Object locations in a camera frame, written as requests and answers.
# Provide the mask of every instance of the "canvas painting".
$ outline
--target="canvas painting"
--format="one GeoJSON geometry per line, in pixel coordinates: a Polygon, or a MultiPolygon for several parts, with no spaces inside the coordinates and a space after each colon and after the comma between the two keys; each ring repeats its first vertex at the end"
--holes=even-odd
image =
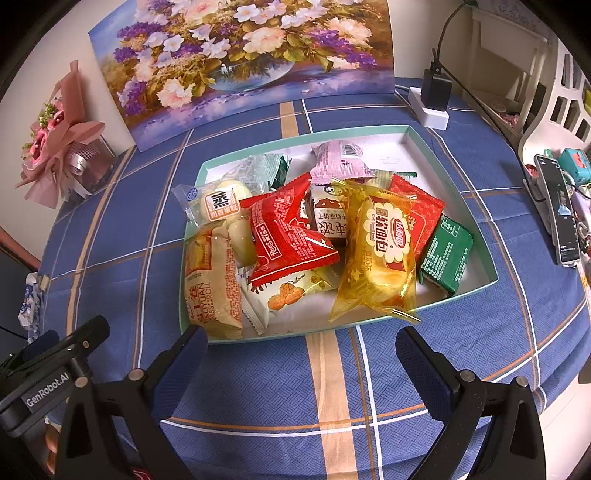
{"type": "Polygon", "coordinates": [[[394,91],[387,0],[128,0],[90,39],[141,151],[266,105],[394,91]]]}

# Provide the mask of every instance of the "smartphone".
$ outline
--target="smartphone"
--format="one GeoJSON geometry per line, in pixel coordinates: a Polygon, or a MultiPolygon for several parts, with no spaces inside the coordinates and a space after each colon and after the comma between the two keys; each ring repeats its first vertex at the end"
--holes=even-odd
{"type": "Polygon", "coordinates": [[[552,243],[556,247],[556,258],[560,265],[572,267],[579,260],[579,238],[570,203],[569,193],[558,161],[536,155],[535,166],[540,172],[538,187],[546,198],[550,211],[552,243]]]}

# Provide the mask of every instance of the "green snack packet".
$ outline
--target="green snack packet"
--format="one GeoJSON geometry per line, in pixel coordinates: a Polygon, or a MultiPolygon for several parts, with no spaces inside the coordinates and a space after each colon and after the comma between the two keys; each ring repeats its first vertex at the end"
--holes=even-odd
{"type": "Polygon", "coordinates": [[[238,178],[251,190],[262,187],[265,192],[274,192],[285,185],[290,159],[283,154],[265,153],[252,155],[238,167],[238,178]]]}
{"type": "Polygon", "coordinates": [[[428,244],[419,270],[423,277],[454,295],[466,268],[474,240],[472,234],[459,223],[442,215],[428,244]]]}
{"type": "Polygon", "coordinates": [[[374,170],[375,178],[369,179],[365,182],[366,185],[377,187],[382,190],[389,190],[392,184],[392,175],[396,174],[399,177],[404,178],[407,182],[413,183],[413,180],[417,178],[417,172],[415,171],[389,171],[389,170],[374,170]]]}

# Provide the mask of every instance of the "table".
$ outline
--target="table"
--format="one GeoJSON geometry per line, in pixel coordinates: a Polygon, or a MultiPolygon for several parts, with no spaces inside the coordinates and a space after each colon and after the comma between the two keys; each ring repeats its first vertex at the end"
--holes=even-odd
{"type": "MultiPolygon", "coordinates": [[[[192,184],[205,160],[281,137],[405,124],[462,192],[499,273],[483,292],[428,309],[417,329],[458,369],[490,381],[525,375],[542,412],[591,351],[581,278],[554,264],[502,137],[457,97],[449,114],[447,130],[432,131],[418,123],[404,92],[306,99],[221,119],[143,153],[129,150],[102,191],[78,207],[66,203],[58,215],[40,269],[52,278],[42,329],[63,336],[102,314],[111,336],[90,357],[95,380],[147,367],[180,333],[185,218],[171,186],[192,184]]],[[[403,326],[392,319],[211,346],[161,427],[198,478],[406,478],[441,424],[425,415],[395,355],[403,326]]],[[[480,428],[457,476],[469,469],[483,435],[480,428]]]]}

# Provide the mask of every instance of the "red kiss packet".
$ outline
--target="red kiss packet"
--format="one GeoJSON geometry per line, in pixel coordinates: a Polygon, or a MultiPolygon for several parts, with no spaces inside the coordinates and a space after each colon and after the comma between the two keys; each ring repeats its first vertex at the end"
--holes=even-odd
{"type": "Polygon", "coordinates": [[[437,226],[439,217],[443,213],[445,202],[429,195],[396,174],[392,176],[392,184],[389,190],[415,200],[410,212],[410,236],[414,248],[414,258],[419,260],[423,248],[425,248],[429,237],[437,226]]]}
{"type": "Polygon", "coordinates": [[[259,287],[292,273],[339,261],[330,240],[306,228],[300,205],[312,177],[305,173],[276,192],[241,200],[251,210],[251,229],[258,262],[250,277],[259,287]]]}

